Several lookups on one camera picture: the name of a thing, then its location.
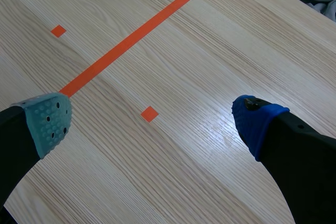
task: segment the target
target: blue gripper pad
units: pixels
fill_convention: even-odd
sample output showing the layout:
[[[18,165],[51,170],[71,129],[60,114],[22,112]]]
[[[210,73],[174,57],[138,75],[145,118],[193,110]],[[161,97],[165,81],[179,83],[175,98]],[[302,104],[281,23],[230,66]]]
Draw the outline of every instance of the blue gripper pad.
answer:
[[[27,126],[41,159],[53,150],[69,131],[71,103],[64,94],[43,94],[12,106],[20,106],[25,110]]]
[[[255,98],[252,95],[238,97],[232,106],[232,114],[235,119],[236,129],[244,138],[256,161],[260,161],[259,154],[266,137],[268,125],[279,114],[289,111],[278,104],[270,104],[251,111],[245,106],[246,98]]]

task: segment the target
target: orange tape strip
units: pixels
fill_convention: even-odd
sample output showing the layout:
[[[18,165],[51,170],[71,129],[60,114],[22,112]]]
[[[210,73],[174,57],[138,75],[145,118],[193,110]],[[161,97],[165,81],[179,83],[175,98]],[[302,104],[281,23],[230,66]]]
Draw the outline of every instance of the orange tape strip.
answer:
[[[79,76],[74,78],[69,84],[60,90],[61,93],[71,97],[78,90],[84,87],[95,76],[102,72],[111,63],[117,60],[122,54],[134,46],[139,40],[149,34],[159,24],[169,18],[174,12],[180,9],[190,0],[175,0],[158,14],[148,20],[145,24],[131,33],[127,38],[117,44],[114,48],[108,51],[99,60],[93,63],[90,67],[84,70]]]

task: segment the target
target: textured gripper tip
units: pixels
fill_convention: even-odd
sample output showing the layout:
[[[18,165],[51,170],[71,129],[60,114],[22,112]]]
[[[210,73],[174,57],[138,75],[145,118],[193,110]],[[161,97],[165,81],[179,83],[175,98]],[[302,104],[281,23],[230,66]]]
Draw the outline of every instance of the textured gripper tip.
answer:
[[[69,132],[71,103],[64,94],[43,94],[12,106],[25,110],[27,126],[40,158],[53,150]]]

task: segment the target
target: wooden table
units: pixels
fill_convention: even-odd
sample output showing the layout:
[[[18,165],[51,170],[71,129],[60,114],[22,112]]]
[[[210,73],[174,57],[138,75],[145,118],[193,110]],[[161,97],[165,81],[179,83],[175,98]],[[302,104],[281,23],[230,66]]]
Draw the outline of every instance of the wooden table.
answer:
[[[0,110],[57,92],[172,1],[0,0]],[[335,31],[298,0],[191,0],[71,97],[66,139],[6,208],[36,224],[293,223],[232,101],[335,137]]]

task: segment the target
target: orange square marker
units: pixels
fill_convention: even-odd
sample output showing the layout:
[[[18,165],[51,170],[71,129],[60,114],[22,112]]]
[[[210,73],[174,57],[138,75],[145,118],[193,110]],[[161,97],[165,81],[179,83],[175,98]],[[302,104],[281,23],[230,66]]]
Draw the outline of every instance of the orange square marker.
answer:
[[[150,123],[159,114],[155,111],[155,109],[153,109],[152,107],[149,106],[147,109],[144,110],[144,112],[141,113],[141,115],[147,122]]]
[[[60,25],[56,26],[53,30],[51,30],[51,33],[54,34],[57,38],[61,37],[61,35],[65,32],[66,30]]]

